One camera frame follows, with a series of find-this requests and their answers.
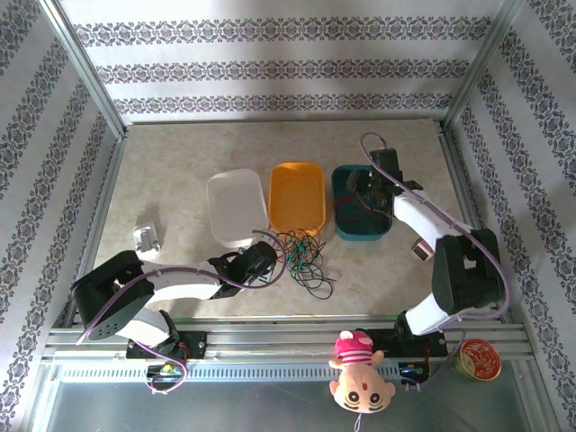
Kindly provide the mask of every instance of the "cable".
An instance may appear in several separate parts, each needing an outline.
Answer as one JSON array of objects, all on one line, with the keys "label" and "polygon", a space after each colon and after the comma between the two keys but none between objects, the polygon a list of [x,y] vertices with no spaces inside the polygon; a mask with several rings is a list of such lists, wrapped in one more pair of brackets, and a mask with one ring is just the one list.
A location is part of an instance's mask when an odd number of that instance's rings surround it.
[{"label": "cable", "polygon": [[[318,239],[308,234],[310,228],[316,231]],[[329,299],[334,293],[335,280],[324,276],[321,269],[324,257],[320,251],[326,243],[320,242],[320,231],[315,227],[307,227],[298,231],[281,232],[278,235],[284,238],[284,247],[287,251],[286,265],[294,281],[306,288],[311,296],[319,300]],[[319,289],[324,283],[328,284],[328,295],[317,295],[314,290]]]},{"label": "cable", "polygon": [[165,390],[157,389],[154,386],[154,384],[156,382],[155,380],[156,380],[157,375],[152,377],[150,384],[146,383],[146,385],[152,390],[153,393],[169,394],[170,392],[173,392],[178,387],[180,387],[182,384],[184,384],[184,382],[186,381],[186,378],[188,378],[188,368],[186,367],[185,360],[182,361],[178,358],[171,357],[170,355],[162,354],[159,351],[157,351],[156,349],[153,349],[153,348],[150,348],[148,346],[145,346],[144,344],[141,344],[138,340],[135,340],[134,343],[136,345],[138,345],[140,348],[142,348],[144,351],[146,351],[147,353],[152,354],[153,356],[156,356],[156,357],[163,358],[168,363],[174,363],[174,364],[176,364],[182,368],[182,374],[178,378],[178,381],[176,381],[173,385],[171,385],[170,387],[168,387]]},{"label": "cable", "polygon": [[380,174],[382,174],[388,180],[390,180],[395,185],[397,185],[405,193],[412,196],[414,199],[416,199],[422,205],[426,205],[436,216],[438,216],[438,218],[440,218],[442,221],[446,222],[450,226],[450,228],[458,231],[460,234],[467,237],[472,242],[472,244],[475,245],[488,258],[488,260],[492,263],[492,265],[496,268],[496,271],[498,272],[498,274],[499,274],[499,276],[502,279],[502,282],[504,284],[504,293],[505,293],[504,294],[504,302],[500,305],[500,307],[497,310],[495,310],[494,312],[485,313],[485,314],[484,313],[482,313],[482,314],[480,314],[480,313],[467,313],[467,314],[464,313],[460,316],[458,314],[456,314],[453,317],[450,317],[447,321],[445,321],[443,323],[442,327],[445,328],[448,324],[450,324],[451,322],[454,322],[455,320],[463,320],[463,319],[490,320],[490,319],[494,319],[494,318],[499,318],[504,312],[506,312],[506,310],[510,306],[510,297],[511,297],[510,292],[511,292],[511,290],[510,290],[508,278],[504,275],[504,269],[502,268],[498,259],[496,259],[496,257],[480,241],[478,241],[472,234],[470,234],[468,231],[463,229],[457,220],[455,220],[454,218],[452,218],[451,216],[446,214],[444,211],[438,209],[432,202],[430,202],[426,198],[422,197],[418,193],[414,192],[413,190],[408,188],[403,182],[396,179],[394,176],[390,175],[385,170],[380,168],[374,162],[374,160],[370,156],[370,153],[368,153],[368,150],[366,149],[366,146],[364,144],[364,141],[365,141],[366,137],[368,137],[368,136],[375,136],[375,137],[379,138],[380,141],[382,141],[382,143],[384,144],[385,149],[387,148],[387,144],[386,144],[386,140],[380,134],[375,133],[375,132],[366,132],[360,137],[360,149],[362,150],[364,157],[368,160],[368,162],[370,162],[370,165],[372,165],[376,171],[378,171]]},{"label": "cable", "polygon": [[452,360],[456,356],[456,353],[458,352],[458,350],[460,349],[460,347],[464,343],[464,339],[466,338],[466,331],[463,328],[449,328],[449,329],[444,330],[445,333],[451,332],[451,331],[462,331],[462,335],[460,336],[460,340],[458,340],[458,343],[454,346],[454,348],[452,348],[452,351],[450,352],[448,357],[445,359],[444,362],[442,362],[442,365],[440,366],[440,368],[437,371],[435,371],[434,373],[432,373],[428,377],[428,379],[425,380],[422,384],[414,385],[414,386],[411,386],[408,388],[422,390],[424,387],[429,385],[429,383],[431,381],[435,380],[448,367],[448,365],[452,362]]},{"label": "cable", "polygon": [[284,244],[276,236],[273,236],[272,234],[270,234],[267,231],[262,231],[261,229],[254,229],[252,231],[252,233],[253,234],[254,233],[262,234],[262,235],[268,236],[270,239],[272,239],[274,241],[274,243],[277,246],[280,247],[280,250],[282,252],[282,255],[283,255],[282,268],[280,270],[280,273],[271,282],[265,283],[264,285],[259,285],[259,286],[243,285],[241,283],[234,282],[231,279],[224,277],[220,274],[215,274],[213,272],[208,272],[206,270],[199,270],[197,268],[187,267],[187,266],[182,266],[182,267],[174,266],[174,267],[162,268],[160,270],[152,270],[151,272],[147,272],[145,274],[141,274],[140,276],[135,277],[134,279],[132,279],[131,281],[126,283],[120,290],[115,292],[114,295],[110,298],[110,300],[108,300],[106,302],[106,304],[98,311],[98,313],[96,313],[96,315],[94,315],[92,320],[85,327],[85,330],[82,332],[82,334],[80,335],[80,337],[76,341],[76,345],[78,346],[82,343],[82,341],[92,332],[92,330],[94,330],[94,327],[96,327],[96,323],[98,321],[100,321],[100,319],[105,315],[105,313],[116,303],[116,301],[124,293],[126,293],[132,286],[134,286],[138,282],[140,282],[140,281],[142,281],[148,277],[151,277],[151,276],[156,276],[158,274],[163,274],[163,273],[178,273],[178,272],[194,273],[196,275],[204,275],[204,276],[208,276],[208,277],[211,277],[213,279],[216,279],[218,281],[223,281],[229,285],[236,286],[237,288],[248,288],[251,290],[259,290],[259,289],[267,288],[269,286],[274,285],[282,277],[282,275],[284,274],[284,270],[286,269],[286,250],[284,249]]},{"label": "cable", "polygon": [[357,197],[358,197],[358,201],[359,201],[367,210],[369,210],[370,212],[383,214],[384,216],[386,216],[386,219],[389,219],[389,218],[390,218],[390,215],[389,215],[386,211],[374,209],[374,208],[372,208],[371,206],[369,206],[368,204],[366,204],[366,203],[364,202],[364,200],[362,199],[362,196],[360,196],[360,193],[357,193],[356,195],[357,195]]}]

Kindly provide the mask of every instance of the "patterned wallpaper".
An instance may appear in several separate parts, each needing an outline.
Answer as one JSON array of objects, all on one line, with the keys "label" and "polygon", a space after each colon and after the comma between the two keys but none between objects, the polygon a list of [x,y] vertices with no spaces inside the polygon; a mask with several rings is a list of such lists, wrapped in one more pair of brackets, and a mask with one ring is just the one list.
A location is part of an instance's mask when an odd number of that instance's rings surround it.
[{"label": "patterned wallpaper", "polygon": [[0,431],[19,430],[115,137],[33,0],[0,0]]},{"label": "patterned wallpaper", "polygon": [[62,1],[128,122],[440,118],[500,3]]},{"label": "patterned wallpaper", "polygon": [[575,17],[527,2],[454,130],[562,430],[576,429]]}]

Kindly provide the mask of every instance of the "stuffed toy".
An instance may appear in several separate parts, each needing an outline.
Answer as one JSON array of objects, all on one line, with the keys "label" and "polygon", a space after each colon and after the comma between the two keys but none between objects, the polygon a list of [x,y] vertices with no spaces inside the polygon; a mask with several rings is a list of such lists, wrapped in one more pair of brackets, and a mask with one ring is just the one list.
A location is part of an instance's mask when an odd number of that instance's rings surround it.
[{"label": "stuffed toy", "polygon": [[384,359],[383,351],[372,353],[373,341],[363,331],[343,331],[336,341],[336,360],[329,365],[342,372],[330,383],[334,400],[345,410],[370,414],[386,408],[396,393],[391,382],[385,382],[376,371]]}]

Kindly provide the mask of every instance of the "marble surface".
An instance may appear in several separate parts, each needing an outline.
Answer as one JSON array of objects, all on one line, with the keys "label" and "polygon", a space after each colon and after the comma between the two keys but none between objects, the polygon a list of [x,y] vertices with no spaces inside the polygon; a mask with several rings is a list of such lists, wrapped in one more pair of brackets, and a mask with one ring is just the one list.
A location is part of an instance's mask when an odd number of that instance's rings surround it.
[{"label": "marble surface", "polygon": [[[460,211],[431,120],[302,121],[138,125],[130,128],[96,264],[133,248],[131,229],[154,221],[163,244],[156,262],[196,264],[229,251],[213,237],[206,182],[223,171],[254,169],[265,196],[272,168],[286,161],[319,164],[326,177],[328,221],[322,230],[324,270],[337,280],[327,301],[311,297],[286,274],[268,289],[216,301],[161,301],[151,309],[172,317],[352,315],[398,313],[430,291],[432,263],[410,252],[417,234],[395,221],[375,242],[346,242],[335,232],[330,175],[341,165],[365,164],[357,145],[377,131],[398,151],[406,180],[416,180],[455,217]],[[368,141],[377,148],[376,140]]]}]

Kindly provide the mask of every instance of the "small white object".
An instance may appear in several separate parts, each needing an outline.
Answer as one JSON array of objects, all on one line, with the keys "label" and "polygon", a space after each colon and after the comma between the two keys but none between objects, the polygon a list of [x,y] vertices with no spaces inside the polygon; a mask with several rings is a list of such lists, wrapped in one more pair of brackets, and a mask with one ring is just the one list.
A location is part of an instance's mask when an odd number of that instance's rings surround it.
[{"label": "small white object", "polygon": [[155,259],[160,252],[158,234],[154,222],[144,223],[132,229],[136,255],[147,261]]}]

